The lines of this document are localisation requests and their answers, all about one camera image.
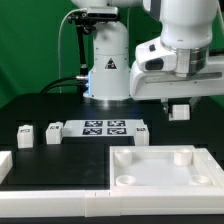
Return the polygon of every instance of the white plastic part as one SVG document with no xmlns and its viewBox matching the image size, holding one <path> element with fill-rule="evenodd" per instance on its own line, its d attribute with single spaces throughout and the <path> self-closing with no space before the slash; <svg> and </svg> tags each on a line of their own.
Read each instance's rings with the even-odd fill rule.
<svg viewBox="0 0 224 224">
<path fill-rule="evenodd" d="M 86 191 L 85 217 L 120 216 L 120 195 L 111 191 Z"/>
<path fill-rule="evenodd" d="M 12 168 L 12 153 L 9 151 L 0 152 L 0 184 Z"/>
<path fill-rule="evenodd" d="M 190 120 L 190 105 L 173 105 L 172 114 L 169 114 L 170 121 Z"/>
<path fill-rule="evenodd" d="M 150 51 L 150 46 L 153 46 L 154 51 Z M 177 55 L 161 45 L 160 37 L 138 45 L 135 57 L 139 69 L 143 72 L 147 72 L 146 63 L 155 59 L 163 60 L 163 68 L 160 71 L 172 71 L 177 66 Z"/>
<path fill-rule="evenodd" d="M 17 133 L 18 148 L 33 148 L 34 134 L 32 125 L 20 126 Z"/>
<path fill-rule="evenodd" d="M 127 167 L 132 163 L 132 152 L 129 149 L 122 149 L 114 152 L 116 166 Z"/>
<path fill-rule="evenodd" d="M 135 146 L 148 146 L 149 140 L 150 134 L 147 125 L 136 127 L 134 135 Z"/>
<path fill-rule="evenodd" d="M 190 81 L 169 81 L 173 78 L 167 72 L 142 72 L 137 63 L 132 66 L 130 93 L 135 100 L 169 99 L 224 94 L 224 57 L 209 58 L 207 66 L 198 74 L 221 73 L 222 77 Z"/>
<path fill-rule="evenodd" d="M 63 123 L 51 123 L 46 130 L 46 140 L 48 145 L 61 144 Z"/>
<path fill-rule="evenodd" d="M 162 42 L 179 49 L 196 49 L 209 45 L 217 10 L 218 0 L 163 0 Z"/>
<path fill-rule="evenodd" d="M 123 175 L 116 178 L 116 185 L 119 187 L 128 187 L 135 185 L 136 181 L 136 178 L 133 176 Z"/>
<path fill-rule="evenodd" d="M 0 192 L 0 217 L 85 216 L 85 191 Z"/>
<path fill-rule="evenodd" d="M 208 186 L 212 184 L 212 180 L 209 177 L 203 175 L 194 175 L 190 179 L 190 185 L 195 186 Z"/>
<path fill-rule="evenodd" d="M 192 150 L 188 148 L 180 149 L 174 152 L 174 163 L 177 166 L 190 166 L 192 164 Z"/>
</svg>

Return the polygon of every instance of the white box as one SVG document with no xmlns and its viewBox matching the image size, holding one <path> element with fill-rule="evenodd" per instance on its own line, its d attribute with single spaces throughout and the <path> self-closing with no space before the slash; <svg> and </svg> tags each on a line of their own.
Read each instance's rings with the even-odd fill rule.
<svg viewBox="0 0 224 224">
<path fill-rule="evenodd" d="M 46 141 L 48 145 L 61 144 L 63 123 L 51 123 L 46 130 Z"/>
<path fill-rule="evenodd" d="M 135 146 L 148 146 L 149 136 L 147 125 L 144 125 L 143 127 L 136 127 L 134 134 Z"/>
<path fill-rule="evenodd" d="M 169 114 L 170 121 L 190 120 L 190 105 L 173 105 L 172 114 Z"/>
<path fill-rule="evenodd" d="M 33 148 L 33 126 L 31 125 L 24 125 L 20 126 L 18 133 L 17 133 L 17 142 L 18 148 Z"/>
</svg>

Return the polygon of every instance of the black table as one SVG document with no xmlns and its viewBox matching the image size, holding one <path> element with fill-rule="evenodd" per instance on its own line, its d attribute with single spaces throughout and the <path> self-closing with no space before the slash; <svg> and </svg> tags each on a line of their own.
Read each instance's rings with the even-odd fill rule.
<svg viewBox="0 0 224 224">
<path fill-rule="evenodd" d="M 143 119 L 149 127 L 151 145 L 206 147 L 224 167 L 224 110 L 208 97 L 202 98 L 190 121 L 169 122 L 163 106 L 156 101 L 105 109 L 83 104 L 75 94 L 28 94 L 0 110 L 0 150 L 11 150 L 14 162 L 0 191 L 109 189 L 109 147 L 133 145 L 132 137 L 65 138 L 57 146 L 47 146 L 45 140 L 49 123 L 102 119 Z M 17 149 L 18 127 L 24 124 L 34 126 L 32 150 Z M 224 215 L 0 219 L 0 223 L 30 222 L 214 224 L 224 223 Z"/>
</svg>

